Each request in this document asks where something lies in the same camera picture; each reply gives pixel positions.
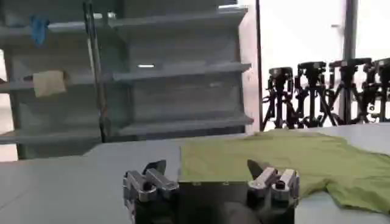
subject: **table surface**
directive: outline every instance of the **table surface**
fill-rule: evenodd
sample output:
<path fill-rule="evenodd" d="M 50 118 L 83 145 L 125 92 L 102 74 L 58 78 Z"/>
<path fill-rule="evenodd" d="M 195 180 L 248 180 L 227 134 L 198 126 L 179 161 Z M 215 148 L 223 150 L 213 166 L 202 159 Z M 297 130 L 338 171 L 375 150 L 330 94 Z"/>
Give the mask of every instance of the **table surface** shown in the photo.
<path fill-rule="evenodd" d="M 355 146 L 390 154 L 386 145 L 390 124 L 301 131 L 342 136 Z M 130 223 L 122 201 L 122 175 L 127 170 L 142 170 L 148 162 L 166 159 L 166 175 L 176 180 L 180 170 L 180 141 L 101 144 L 84 156 L 2 163 L 0 223 Z M 329 195 L 319 193 L 300 202 L 296 223 L 379 224 L 390 223 L 390 217 L 340 209 Z"/>

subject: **white wall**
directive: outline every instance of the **white wall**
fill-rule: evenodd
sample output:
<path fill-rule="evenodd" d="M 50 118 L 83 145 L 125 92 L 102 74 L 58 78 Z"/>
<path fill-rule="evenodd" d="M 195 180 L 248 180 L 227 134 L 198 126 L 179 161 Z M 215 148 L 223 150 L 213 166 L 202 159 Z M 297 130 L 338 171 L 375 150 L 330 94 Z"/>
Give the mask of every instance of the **white wall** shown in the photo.
<path fill-rule="evenodd" d="M 0 52 L 0 78 L 7 80 L 4 57 Z M 12 111 L 8 94 L 0 94 L 0 133 L 13 130 Z M 0 162 L 18 160 L 16 145 L 0 145 Z"/>

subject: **wall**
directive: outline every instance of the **wall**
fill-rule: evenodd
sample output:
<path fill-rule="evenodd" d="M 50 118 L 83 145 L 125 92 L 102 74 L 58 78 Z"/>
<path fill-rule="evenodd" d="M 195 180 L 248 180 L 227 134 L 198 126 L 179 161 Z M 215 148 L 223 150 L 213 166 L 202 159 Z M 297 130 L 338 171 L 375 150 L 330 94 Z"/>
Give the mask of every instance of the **wall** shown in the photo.
<path fill-rule="evenodd" d="M 252 65 L 243 73 L 242 82 L 245 114 L 254 119 L 253 124 L 246 126 L 246 133 L 253 133 L 260 130 L 262 119 L 259 115 L 257 21 L 254 4 L 249 4 L 248 13 L 239 25 L 239 45 L 241 61 Z"/>
<path fill-rule="evenodd" d="M 2 51 L 0 52 L 0 79 L 7 80 Z M 0 133 L 13 130 L 12 111 L 8 94 L 0 94 L 0 124 Z M 0 161 L 15 160 L 18 160 L 16 145 L 0 145 Z"/>

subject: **black tripod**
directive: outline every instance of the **black tripod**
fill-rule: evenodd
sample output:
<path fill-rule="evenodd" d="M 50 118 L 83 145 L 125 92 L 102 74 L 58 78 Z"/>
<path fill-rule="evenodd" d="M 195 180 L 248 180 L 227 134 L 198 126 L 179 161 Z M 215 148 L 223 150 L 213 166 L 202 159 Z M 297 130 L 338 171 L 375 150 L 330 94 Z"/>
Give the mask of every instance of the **black tripod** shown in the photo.
<path fill-rule="evenodd" d="M 357 124 L 359 121 L 363 120 L 366 123 L 369 122 L 367 118 L 367 107 L 365 108 L 360 94 L 356 88 L 356 84 L 353 83 L 353 75 L 357 72 L 359 65 L 371 65 L 371 58 L 354 58 L 347 61 L 335 61 L 329 64 L 330 71 L 330 86 L 333 87 L 335 84 L 335 68 L 339 68 L 341 74 L 341 83 L 336 89 L 335 93 L 331 93 L 329 98 L 329 106 L 333 108 L 337 97 L 339 96 L 341 90 L 344 92 L 344 108 L 343 108 L 343 119 L 341 119 L 336 114 L 333 114 L 339 125 L 347 124 Z M 356 101 L 358 102 L 358 107 L 360 112 L 355 119 L 351 119 L 351 93 L 355 96 Z M 327 114 L 321 120 L 321 125 L 325 122 Z"/>
<path fill-rule="evenodd" d="M 275 128 L 282 128 L 283 123 L 289 129 L 294 129 L 295 124 L 298 121 L 297 113 L 292 106 L 291 99 L 293 98 L 293 69 L 290 67 L 283 68 L 272 68 L 269 70 L 270 76 L 268 79 L 268 88 L 269 96 L 263 99 L 263 103 L 269 102 L 269 107 L 264 118 L 263 128 L 261 131 L 264 131 L 267 122 L 270 118 L 275 118 L 275 100 L 276 100 L 276 120 Z M 283 103 L 286 105 L 286 120 L 283 120 Z"/>
<path fill-rule="evenodd" d="M 323 61 L 316 61 L 316 62 L 306 62 L 301 63 L 298 65 L 298 75 L 295 77 L 295 88 L 298 92 L 297 99 L 298 99 L 298 109 L 297 114 L 299 117 L 303 118 L 302 122 L 303 124 L 308 128 L 313 127 L 321 127 L 321 118 L 322 116 L 315 117 L 315 111 L 316 111 L 316 97 L 320 97 L 321 101 L 321 112 L 325 113 L 327 116 L 329 116 L 331 124 L 333 126 L 337 126 L 333 115 L 331 113 L 331 109 L 329 105 L 326 102 L 325 99 L 325 76 L 323 72 L 326 71 L 326 63 Z M 300 85 L 300 78 L 301 76 L 305 76 L 308 80 L 308 86 L 302 87 Z M 308 117 L 303 117 L 304 115 L 304 104 L 306 97 L 310 97 L 310 113 Z"/>
<path fill-rule="evenodd" d="M 376 67 L 373 64 L 365 64 L 363 71 L 366 73 L 366 80 L 361 85 L 363 92 L 361 95 L 362 108 L 368 114 L 368 108 L 373 110 L 375 108 L 375 100 L 380 93 L 378 92 L 381 85 L 375 81 L 375 75 L 377 73 Z M 376 114 L 371 114 L 373 118 L 378 117 Z"/>
<path fill-rule="evenodd" d="M 389 122 L 390 119 L 386 118 L 386 102 L 389 98 L 388 89 L 390 88 L 390 58 L 377 60 L 374 62 L 374 66 L 380 78 L 381 88 L 380 93 L 378 93 L 380 96 L 379 121 Z"/>

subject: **metal shelf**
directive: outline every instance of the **metal shelf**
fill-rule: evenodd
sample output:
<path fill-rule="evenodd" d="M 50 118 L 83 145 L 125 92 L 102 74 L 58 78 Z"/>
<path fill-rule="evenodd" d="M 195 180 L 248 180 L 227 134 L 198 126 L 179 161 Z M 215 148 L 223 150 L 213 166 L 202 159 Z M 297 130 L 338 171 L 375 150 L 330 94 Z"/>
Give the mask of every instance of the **metal shelf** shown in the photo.
<path fill-rule="evenodd" d="M 144 72 L 130 72 L 114 74 L 114 81 L 132 81 L 141 79 L 152 79 L 162 77 L 175 77 L 184 75 L 199 74 L 221 74 L 228 72 L 244 72 L 250 68 L 251 64 L 242 64 L 240 62 L 219 63 L 205 66 L 184 66 L 176 68 L 147 69 Z"/>
<path fill-rule="evenodd" d="M 112 29 L 107 29 L 101 19 L 95 20 L 99 38 L 110 41 L 121 41 L 117 33 Z M 33 47 L 36 44 L 31 38 L 31 27 L 0 27 L 0 46 L 11 46 L 13 48 Z M 85 31 L 85 23 L 83 21 L 75 21 L 68 23 L 52 23 L 48 25 L 46 39 L 42 47 L 86 47 L 87 33 Z"/>
<path fill-rule="evenodd" d="M 75 85 L 93 85 L 94 77 L 92 75 L 79 75 L 77 77 L 72 77 L 71 79 L 65 81 L 66 86 L 75 86 Z M 34 84 L 32 81 L 25 82 L 7 82 L 0 84 L 0 93 L 9 93 L 11 91 L 24 90 L 24 89 L 33 89 Z"/>
<path fill-rule="evenodd" d="M 64 130 L 15 130 L 0 135 L 0 144 L 42 144 L 53 142 L 100 140 L 99 127 L 80 127 Z"/>
<path fill-rule="evenodd" d="M 110 20 L 108 25 L 118 29 L 121 36 L 127 39 L 131 36 L 161 35 L 186 30 L 206 32 L 207 29 L 237 29 L 246 13 L 247 8 L 236 7 L 204 13 L 116 19 Z"/>
<path fill-rule="evenodd" d="M 175 131 L 191 131 L 210 128 L 226 128 L 253 123 L 253 119 L 245 114 L 230 116 L 215 116 L 203 119 L 188 119 L 181 121 L 166 122 L 136 122 L 122 128 L 118 133 L 121 136 L 146 135 L 156 133 L 167 133 Z"/>

